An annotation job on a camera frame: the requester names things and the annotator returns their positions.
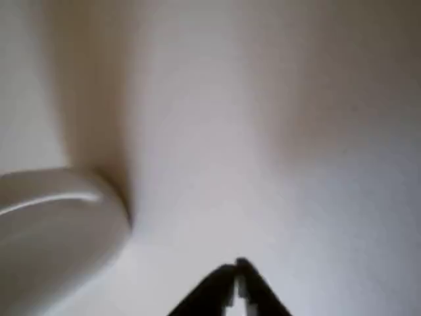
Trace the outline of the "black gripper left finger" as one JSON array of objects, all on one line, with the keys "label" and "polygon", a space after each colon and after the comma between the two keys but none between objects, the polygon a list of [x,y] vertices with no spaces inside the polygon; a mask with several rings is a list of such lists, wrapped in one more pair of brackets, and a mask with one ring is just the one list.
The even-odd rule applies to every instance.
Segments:
[{"label": "black gripper left finger", "polygon": [[181,302],[169,316],[226,314],[232,306],[236,266],[223,264],[209,273]]}]

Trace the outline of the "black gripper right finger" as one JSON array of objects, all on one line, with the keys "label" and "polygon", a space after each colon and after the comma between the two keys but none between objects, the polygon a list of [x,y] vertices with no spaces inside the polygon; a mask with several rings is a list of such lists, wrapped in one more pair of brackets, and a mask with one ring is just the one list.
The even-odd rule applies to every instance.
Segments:
[{"label": "black gripper right finger", "polygon": [[248,259],[237,258],[235,265],[238,294],[245,300],[246,315],[292,316]]}]

